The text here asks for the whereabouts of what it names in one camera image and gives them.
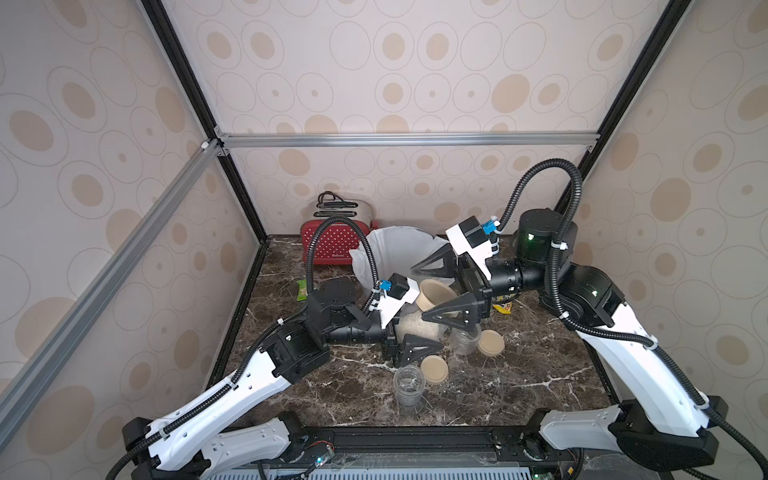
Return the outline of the glass rice jar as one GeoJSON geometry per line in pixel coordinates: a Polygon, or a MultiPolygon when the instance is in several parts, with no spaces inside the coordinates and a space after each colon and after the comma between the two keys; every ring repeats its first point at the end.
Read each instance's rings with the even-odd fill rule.
{"type": "Polygon", "coordinates": [[[441,340],[448,327],[443,324],[425,321],[418,307],[408,308],[399,314],[395,333],[399,341],[406,335],[415,335],[429,340],[441,340]]]}
{"type": "Polygon", "coordinates": [[[426,386],[426,379],[421,369],[414,365],[399,368],[393,376],[393,388],[396,401],[404,407],[415,407],[420,403],[426,386]]]}
{"type": "Polygon", "coordinates": [[[467,356],[476,350],[481,335],[482,328],[479,325],[476,325],[472,331],[452,329],[448,343],[456,355],[467,356]]]}

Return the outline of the beige jar lid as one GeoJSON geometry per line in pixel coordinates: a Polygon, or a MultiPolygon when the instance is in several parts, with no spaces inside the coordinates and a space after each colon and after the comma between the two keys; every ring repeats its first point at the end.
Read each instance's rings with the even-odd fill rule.
{"type": "Polygon", "coordinates": [[[505,349],[504,337],[495,330],[483,330],[477,343],[477,350],[484,356],[494,358],[505,349]]]}
{"type": "Polygon", "coordinates": [[[425,357],[420,363],[420,369],[425,381],[430,385],[439,385],[445,382],[449,375],[447,362],[437,355],[425,357]]]}
{"type": "Polygon", "coordinates": [[[449,285],[428,278],[419,283],[419,295],[415,303],[422,312],[427,312],[457,297],[458,295],[449,285]]]}

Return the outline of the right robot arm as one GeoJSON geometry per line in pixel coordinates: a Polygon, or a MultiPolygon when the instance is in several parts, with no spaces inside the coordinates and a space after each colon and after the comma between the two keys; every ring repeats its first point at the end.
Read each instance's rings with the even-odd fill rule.
{"type": "Polygon", "coordinates": [[[618,451],[656,472],[682,471],[701,477],[718,451],[715,431],[737,442],[760,468],[766,456],[727,422],[727,403],[697,389],[640,324],[616,284],[600,269],[573,262],[574,223],[582,177],[571,162],[553,158],[531,167],[515,186],[504,213],[481,222],[468,218],[448,229],[447,243],[414,265],[416,275],[457,281],[461,294],[427,310],[426,321],[473,331],[494,301],[534,291],[541,305],[590,348],[608,388],[622,384],[629,397],[599,410],[538,410],[520,435],[527,456],[548,450],[618,451]],[[527,184],[540,172],[560,169],[570,178],[564,213],[524,212],[516,231],[516,253],[499,258],[499,236],[527,184]]]}

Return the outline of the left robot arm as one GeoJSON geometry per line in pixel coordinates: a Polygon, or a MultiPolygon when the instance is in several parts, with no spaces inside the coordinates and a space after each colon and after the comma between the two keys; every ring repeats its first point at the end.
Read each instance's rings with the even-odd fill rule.
{"type": "Polygon", "coordinates": [[[417,281],[400,274],[383,279],[367,236],[355,221],[334,216],[313,234],[306,253],[305,306],[271,324],[249,347],[238,367],[186,405],[150,421],[125,425],[126,452],[107,473],[115,479],[128,465],[134,479],[210,479],[259,458],[299,451],[303,432],[292,416],[274,423],[228,431],[228,426],[258,404],[277,395],[331,359],[329,336],[379,326],[386,331],[406,304],[420,294],[417,281]],[[314,257],[320,239],[333,225],[347,225],[363,248],[372,290],[357,305],[354,287],[327,281],[314,286],[314,257]]]}

